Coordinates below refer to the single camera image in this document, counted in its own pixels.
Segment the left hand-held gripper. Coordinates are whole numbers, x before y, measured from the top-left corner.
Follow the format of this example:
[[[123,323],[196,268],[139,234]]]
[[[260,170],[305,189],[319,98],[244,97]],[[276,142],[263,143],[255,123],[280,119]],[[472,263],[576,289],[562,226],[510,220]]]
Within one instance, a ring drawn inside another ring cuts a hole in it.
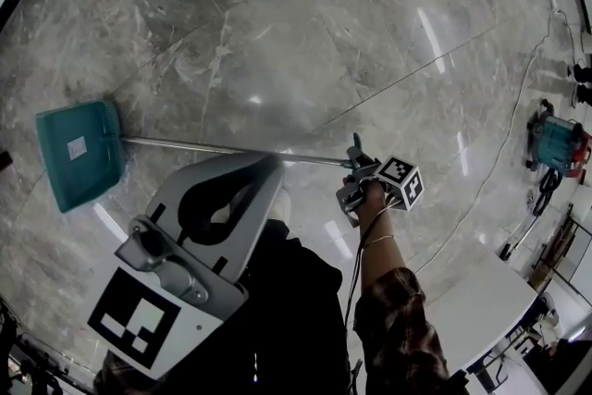
[[[272,154],[228,154],[169,175],[94,271],[86,325],[158,379],[247,301],[240,284],[282,184]]]

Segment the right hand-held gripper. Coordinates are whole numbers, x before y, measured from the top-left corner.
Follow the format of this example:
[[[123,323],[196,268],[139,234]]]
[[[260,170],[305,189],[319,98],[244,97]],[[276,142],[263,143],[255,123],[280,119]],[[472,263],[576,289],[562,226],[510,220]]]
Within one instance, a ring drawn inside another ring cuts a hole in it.
[[[411,211],[424,192],[419,167],[391,155],[383,162],[372,159],[356,145],[347,149],[351,172],[346,183],[336,192],[341,211],[356,228],[359,221],[354,211],[363,201],[360,185],[378,179],[386,194],[386,203],[401,211]]]

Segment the person's right hand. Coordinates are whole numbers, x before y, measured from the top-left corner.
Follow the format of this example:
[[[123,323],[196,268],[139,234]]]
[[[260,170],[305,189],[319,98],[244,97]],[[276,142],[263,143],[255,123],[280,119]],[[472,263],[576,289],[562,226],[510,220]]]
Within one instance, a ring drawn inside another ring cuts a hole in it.
[[[374,218],[386,206],[386,194],[378,179],[368,179],[360,185],[363,201],[354,213],[360,221]]]

